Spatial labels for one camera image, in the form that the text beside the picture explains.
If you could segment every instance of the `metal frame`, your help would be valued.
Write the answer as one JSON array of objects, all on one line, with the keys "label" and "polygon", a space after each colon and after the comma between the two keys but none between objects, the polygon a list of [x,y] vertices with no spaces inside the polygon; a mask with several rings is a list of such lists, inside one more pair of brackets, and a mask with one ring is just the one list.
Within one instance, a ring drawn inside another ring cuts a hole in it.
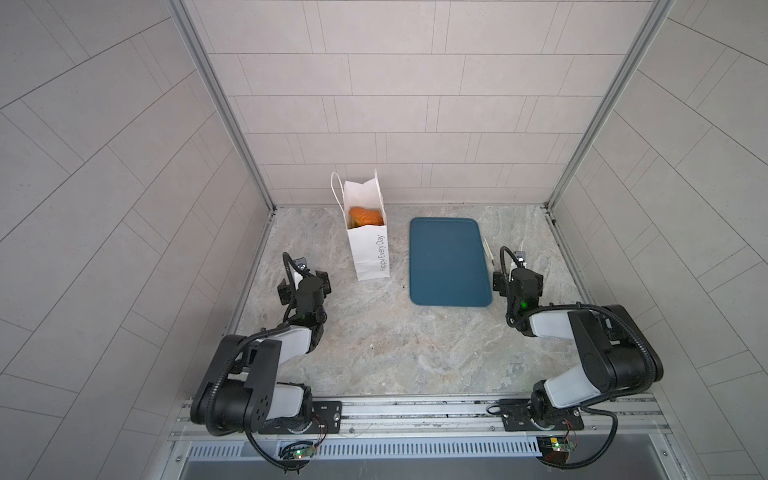
[{"label": "metal frame", "polygon": [[210,63],[210,59],[203,48],[203,44],[200,42],[200,37],[197,35],[194,25],[192,25],[187,6],[184,4],[183,0],[166,1],[168,3],[170,16],[173,18],[174,23],[176,23],[179,33],[181,33],[181,37],[187,45],[192,61],[194,61],[197,71],[200,72],[203,83],[211,93],[214,105],[221,115],[221,120],[224,122],[224,127],[227,129],[227,133],[229,133],[235,144],[237,153],[240,154],[240,158],[245,161],[246,169],[248,170],[250,177],[256,183],[264,202],[266,202],[266,205],[270,210],[274,211],[275,203],[272,201],[270,192],[267,190],[264,180],[256,166],[256,162],[253,160],[253,155],[243,137],[243,132],[240,131],[240,127],[235,120],[234,114],[232,113],[232,107],[230,106],[229,101],[227,101],[227,96],[221,89],[221,83],[216,76],[214,67]]},{"label": "metal frame", "polygon": [[630,78],[632,78],[632,74],[637,70],[637,66],[643,59],[643,55],[645,55],[648,46],[654,40],[654,37],[656,37],[659,28],[661,28],[661,24],[664,23],[664,20],[667,18],[667,12],[672,7],[673,3],[674,0],[656,0],[650,8],[648,15],[645,17],[645,21],[632,41],[632,46],[630,46],[614,79],[611,81],[608,90],[605,92],[603,99],[598,105],[598,109],[592,116],[592,119],[587,126],[587,130],[584,131],[584,135],[581,136],[574,153],[571,155],[571,159],[565,165],[563,174],[560,176],[557,185],[555,185],[552,195],[545,203],[550,211],[562,198],[568,182],[571,181],[571,178],[576,174],[576,170],[587,155],[589,147],[591,147],[594,139],[597,138],[600,133],[600,129],[605,124],[608,115],[613,111],[616,102],[621,96],[621,92],[627,87]]}]

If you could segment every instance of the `black cable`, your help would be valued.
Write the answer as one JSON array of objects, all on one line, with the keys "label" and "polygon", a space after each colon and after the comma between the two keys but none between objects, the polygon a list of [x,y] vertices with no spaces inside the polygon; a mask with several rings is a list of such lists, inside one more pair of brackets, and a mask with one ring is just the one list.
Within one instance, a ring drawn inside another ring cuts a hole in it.
[{"label": "black cable", "polygon": [[589,458],[585,458],[584,460],[580,460],[579,462],[559,464],[559,463],[552,463],[548,460],[544,460],[543,458],[539,458],[538,461],[540,461],[541,463],[543,463],[548,467],[555,467],[561,470],[575,470],[576,468],[582,468],[582,467],[586,467],[587,465],[592,465],[601,456],[603,456],[603,454],[608,450],[608,448],[611,446],[611,443],[613,443],[614,439],[616,438],[616,431],[619,428],[619,419],[615,413],[609,412],[607,410],[591,409],[589,407],[581,407],[581,410],[586,413],[592,413],[594,415],[605,415],[605,416],[611,417],[611,431],[608,433],[608,437],[605,439],[605,443],[603,443],[603,445]]}]

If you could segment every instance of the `wall tile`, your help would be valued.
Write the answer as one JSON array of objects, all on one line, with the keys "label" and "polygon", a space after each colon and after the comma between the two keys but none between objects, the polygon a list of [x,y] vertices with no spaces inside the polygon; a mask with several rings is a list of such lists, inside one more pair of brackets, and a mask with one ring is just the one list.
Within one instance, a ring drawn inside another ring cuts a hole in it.
[{"label": "wall tile", "polygon": [[121,326],[134,335],[138,335],[141,338],[147,340],[149,343],[159,347],[163,346],[165,337],[168,335],[168,332],[145,319],[133,310],[128,312]]},{"label": "wall tile", "polygon": [[556,3],[451,4],[445,53],[539,53]]},{"label": "wall tile", "polygon": [[253,95],[237,54],[210,54],[208,58],[224,94]]},{"label": "wall tile", "polygon": [[172,19],[141,33],[170,84],[175,85],[195,69],[187,46]]},{"label": "wall tile", "polygon": [[374,164],[374,134],[300,134],[307,164]]},{"label": "wall tile", "polygon": [[744,147],[768,159],[761,125],[768,110],[768,65],[740,56],[697,109]]},{"label": "wall tile", "polygon": [[102,149],[0,243],[0,318],[36,328],[144,191]]},{"label": "wall tile", "polygon": [[[568,208],[568,211],[573,212],[574,209]],[[630,315],[640,315],[654,305],[654,299],[650,297],[607,225],[595,232],[587,241],[587,246],[607,284],[611,286],[616,301]]]},{"label": "wall tile", "polygon": [[648,168],[632,188],[632,194],[694,276],[745,245],[663,158]]},{"label": "wall tile", "polygon": [[25,0],[25,3],[31,8],[35,16],[45,26],[45,29],[56,40],[56,43],[64,49],[75,65],[88,60],[88,54],[48,0]]},{"label": "wall tile", "polygon": [[32,88],[74,67],[35,13],[20,0],[3,5],[0,63],[13,64],[0,73],[0,105],[21,97]]},{"label": "wall tile", "polygon": [[160,255],[168,248],[168,242],[165,241],[163,236],[152,228],[145,219],[141,218],[141,215],[137,214],[136,210],[131,209],[123,219],[123,223]]},{"label": "wall tile", "polygon": [[627,255],[627,258],[629,260],[635,258],[638,253],[650,245],[650,242],[656,240],[656,237],[659,235],[661,235],[659,229],[656,228],[656,225],[651,224],[648,228],[643,230],[643,233],[641,233],[639,237],[634,239],[632,243],[630,243],[629,246],[624,249],[624,253]]},{"label": "wall tile", "polygon": [[762,370],[751,353],[742,352],[703,366],[698,369],[698,372],[704,385],[712,386]]},{"label": "wall tile", "polygon": [[643,57],[640,70],[684,101],[723,50],[725,45],[701,33],[665,22]]},{"label": "wall tile", "polygon": [[95,478],[159,349],[118,330],[30,478]]},{"label": "wall tile", "polygon": [[128,418],[125,419],[123,429],[133,432],[160,435],[166,418],[163,415],[145,412],[144,410],[131,409]]},{"label": "wall tile", "polygon": [[121,430],[107,460],[104,461],[104,466],[101,467],[98,478],[102,480],[139,478],[156,441],[156,435]]},{"label": "wall tile", "polygon": [[611,292],[611,288],[605,283],[605,278],[594,259],[587,263],[587,266],[581,271],[584,275],[584,281],[592,294],[594,301],[598,305],[612,305],[616,303],[616,298]]},{"label": "wall tile", "polygon": [[80,391],[159,259],[118,225],[6,371]]},{"label": "wall tile", "polygon": [[160,96],[141,57],[126,41],[41,86],[24,102],[87,159]]},{"label": "wall tile", "polygon": [[232,264],[237,246],[243,239],[245,229],[246,224],[232,208],[224,220],[213,246],[205,257],[203,266],[200,268],[200,275],[216,290],[221,290],[224,285],[224,280],[227,278],[227,272]]},{"label": "wall tile", "polygon": [[565,188],[562,202],[568,207],[576,227],[582,233],[598,217],[598,209],[594,207],[581,183],[575,180],[571,180]]},{"label": "wall tile", "polygon": [[266,165],[273,188],[327,188],[335,165]]},{"label": "wall tile", "polygon": [[738,449],[741,446],[739,439],[667,323],[659,322],[644,334],[658,356],[664,359],[664,377],[660,384],[696,452]]},{"label": "wall tile", "polygon": [[523,132],[528,128],[528,123],[531,121],[531,115],[533,115],[533,109],[536,108],[537,101],[538,97],[525,97],[520,118],[518,118],[518,123],[515,125],[515,131]]},{"label": "wall tile", "polygon": [[[442,165],[441,167],[453,167],[455,165]],[[379,175],[379,185],[381,188],[417,188],[422,186],[422,165],[421,164],[355,164],[346,166],[346,179],[353,182],[365,182],[373,178],[373,171],[376,170]],[[441,187],[435,185],[435,174],[432,173],[431,187]]]},{"label": "wall tile", "polygon": [[54,0],[51,5],[91,57],[168,18],[165,5],[151,0]]},{"label": "wall tile", "polygon": [[424,131],[427,97],[336,97],[336,113],[342,132]]},{"label": "wall tile", "polygon": [[462,164],[469,134],[387,134],[387,163]]},{"label": "wall tile", "polygon": [[442,204],[442,188],[383,188],[388,204]]},{"label": "wall tile", "polygon": [[557,95],[572,60],[570,55],[467,55],[461,93]]},{"label": "wall tile", "polygon": [[203,111],[183,81],[136,117],[109,148],[148,187],[203,122]]},{"label": "wall tile", "polygon": [[323,25],[320,23],[320,12],[317,2],[302,2],[306,16],[306,29],[310,34],[312,53],[326,53],[326,39],[323,35]]},{"label": "wall tile", "polygon": [[75,392],[0,375],[0,406],[63,417],[78,396]]},{"label": "wall tile", "polygon": [[318,2],[328,53],[430,53],[434,2]]},{"label": "wall tile", "polygon": [[[349,97],[338,97],[337,108],[342,98]],[[252,134],[328,131],[321,97],[237,97],[237,104]]]},{"label": "wall tile", "polygon": [[448,37],[448,17],[451,13],[451,4],[446,2],[435,3],[435,21],[432,29],[432,53],[445,53],[445,40]]},{"label": "wall tile", "polygon": [[6,478],[27,478],[61,419],[0,407],[0,465]]},{"label": "wall tile", "polygon": [[141,34],[135,35],[128,41],[131,43],[131,45],[134,46],[134,48],[136,48],[136,51],[141,57],[141,60],[144,62],[144,65],[147,66],[147,70],[149,70],[152,78],[154,78],[154,80],[157,82],[157,86],[160,87],[163,93],[169,91],[173,85],[170,84],[168,77],[165,76],[163,68],[159,63],[157,63],[157,59],[154,57],[154,53],[152,53],[152,50],[150,50],[149,45],[147,45],[147,41],[144,39],[144,36]]},{"label": "wall tile", "polygon": [[694,366],[746,349],[663,237],[651,242],[632,265]]},{"label": "wall tile", "polygon": [[209,117],[213,115],[216,111],[216,105],[214,105],[214,100],[210,97],[210,92],[203,83],[203,78],[200,76],[200,72],[195,71],[191,73],[190,76],[187,77],[187,83],[189,83],[192,93],[194,93],[197,103],[200,104],[205,116]]},{"label": "wall tile", "polygon": [[215,53],[312,53],[302,2],[196,0]]},{"label": "wall tile", "polygon": [[616,112],[672,166],[680,163],[710,127],[642,73],[633,76],[616,103]]},{"label": "wall tile", "polygon": [[768,346],[765,328],[765,282],[768,265],[756,266],[710,292],[710,298],[720,308],[728,322],[746,343],[760,365],[768,367]]},{"label": "wall tile", "polygon": [[136,299],[133,310],[170,331],[214,238],[189,215]]},{"label": "wall tile", "polygon": [[698,278],[701,286],[711,292],[728,280],[746,272],[763,259],[749,245],[726,258]]},{"label": "wall tile", "polygon": [[134,408],[168,415],[214,304],[192,287]]},{"label": "wall tile", "polygon": [[576,266],[583,270],[592,260],[592,254],[581,233],[578,231],[576,223],[574,223],[574,219],[571,217],[571,212],[568,211],[565,203],[558,202],[552,213],[554,214],[553,218],[557,220],[557,226],[562,232],[563,237],[565,237],[565,241],[568,242],[568,248],[571,251]]},{"label": "wall tile", "polygon": [[710,94],[712,89],[715,88],[715,85],[717,85],[730,66],[733,65],[740,56],[741,53],[738,51],[726,47],[725,51],[720,54],[720,57],[718,57],[714,65],[712,65],[712,68],[710,68],[704,75],[704,78],[702,78],[696,88],[694,88],[694,91],[688,95],[688,98],[685,100],[686,105],[694,110],[699,108],[699,105],[704,101],[704,98]]},{"label": "wall tile", "polygon": [[20,326],[0,320],[0,369],[11,362],[16,353],[22,349],[27,341],[31,331],[22,329]]},{"label": "wall tile", "polygon": [[435,164],[432,187],[494,187],[501,165]]},{"label": "wall tile", "polygon": [[192,214],[205,226],[208,233],[214,237],[219,233],[219,226],[211,220],[210,215],[208,215],[208,212],[206,212],[203,206],[200,205],[200,202],[195,202],[195,205],[192,207]]},{"label": "wall tile", "polygon": [[623,55],[574,55],[560,95],[604,95]]},{"label": "wall tile", "polygon": [[198,201],[217,226],[221,226],[240,188],[249,180],[243,161],[235,150],[227,156],[210,179]]},{"label": "wall tile", "polygon": [[208,118],[200,127],[200,136],[214,156],[216,163],[221,165],[224,158],[232,151],[233,144],[218,113]]},{"label": "wall tile", "polygon": [[483,134],[475,161],[479,164],[543,164],[557,134]]},{"label": "wall tile", "polygon": [[768,455],[762,445],[752,441],[756,430],[768,426],[768,419],[761,413],[763,399],[768,395],[768,375],[754,373],[712,386],[710,391],[760,474],[768,474]]},{"label": "wall tile", "polygon": [[507,187],[553,188],[562,171],[562,165],[514,164]]},{"label": "wall tile", "polygon": [[575,2],[556,53],[624,54],[650,2]]},{"label": "wall tile", "polygon": [[757,468],[744,450],[705,453],[699,458],[712,475],[757,475]]},{"label": "wall tile", "polygon": [[134,209],[170,242],[210,178],[208,165],[188,141],[157,175]]},{"label": "wall tile", "polygon": [[254,95],[349,95],[346,55],[239,55]]},{"label": "wall tile", "polygon": [[0,238],[13,230],[69,173],[0,115]]},{"label": "wall tile", "polygon": [[583,133],[599,103],[599,97],[539,97],[525,131]]},{"label": "wall tile", "polygon": [[523,97],[440,97],[437,131],[512,132]]},{"label": "wall tile", "polygon": [[647,312],[635,317],[634,322],[637,324],[637,326],[640,327],[641,330],[645,330],[652,327],[653,325],[656,325],[656,323],[663,319],[664,317],[661,315],[661,310],[659,310],[659,307],[654,306]]},{"label": "wall tile", "polygon": [[593,146],[621,180],[627,179],[650,148],[615,111],[608,116]]},{"label": "wall tile", "polygon": [[465,66],[464,55],[350,55],[349,70],[355,95],[458,95]]},{"label": "wall tile", "polygon": [[17,100],[3,108],[0,113],[70,174],[83,164],[83,160],[53,130],[48,128],[48,125],[43,123],[24,101]]},{"label": "wall tile", "polygon": [[571,14],[571,7],[573,2],[559,2],[557,9],[554,11],[554,17],[552,23],[549,25],[547,31],[547,40],[544,42],[544,47],[541,49],[541,53],[554,53],[560,42],[560,37],[563,34],[563,27],[568,20],[568,15]]},{"label": "wall tile", "polygon": [[444,204],[512,204],[517,194],[517,188],[446,188],[442,202]]},{"label": "wall tile", "polygon": [[755,0],[712,0],[705,5],[691,23],[695,30],[762,62],[768,61],[768,39],[763,35],[768,5]]},{"label": "wall tile", "polygon": [[622,249],[650,226],[650,218],[607,164],[586,188],[587,194]]}]

